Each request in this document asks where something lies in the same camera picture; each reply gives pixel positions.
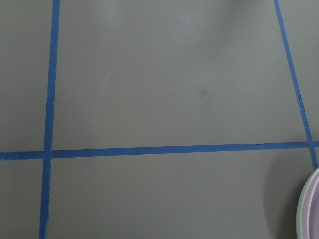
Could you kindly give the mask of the pink plate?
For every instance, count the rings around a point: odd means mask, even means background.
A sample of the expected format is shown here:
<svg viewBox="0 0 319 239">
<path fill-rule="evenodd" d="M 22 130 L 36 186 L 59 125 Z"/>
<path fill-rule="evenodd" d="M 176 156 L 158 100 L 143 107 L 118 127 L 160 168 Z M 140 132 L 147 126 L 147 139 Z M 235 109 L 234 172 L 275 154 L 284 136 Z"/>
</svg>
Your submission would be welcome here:
<svg viewBox="0 0 319 239">
<path fill-rule="evenodd" d="M 319 170 L 311 177 L 306 195 L 305 239 L 319 238 Z"/>
</svg>

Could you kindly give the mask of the cream plate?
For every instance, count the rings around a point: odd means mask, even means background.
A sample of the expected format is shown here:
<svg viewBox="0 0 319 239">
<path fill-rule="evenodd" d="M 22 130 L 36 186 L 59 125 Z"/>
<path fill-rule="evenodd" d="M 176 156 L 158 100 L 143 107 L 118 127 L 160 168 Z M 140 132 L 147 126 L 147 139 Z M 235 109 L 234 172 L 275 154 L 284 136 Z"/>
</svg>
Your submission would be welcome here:
<svg viewBox="0 0 319 239">
<path fill-rule="evenodd" d="M 298 200 L 297 211 L 296 211 L 296 234 L 297 234 L 298 239 L 305 239 L 304 238 L 305 221 L 306 221 L 305 203 L 306 203 L 307 190 L 309 187 L 309 183 L 311 181 L 312 174 L 310 175 L 310 177 L 307 179 L 305 185 L 303 186 L 299 200 Z"/>
</svg>

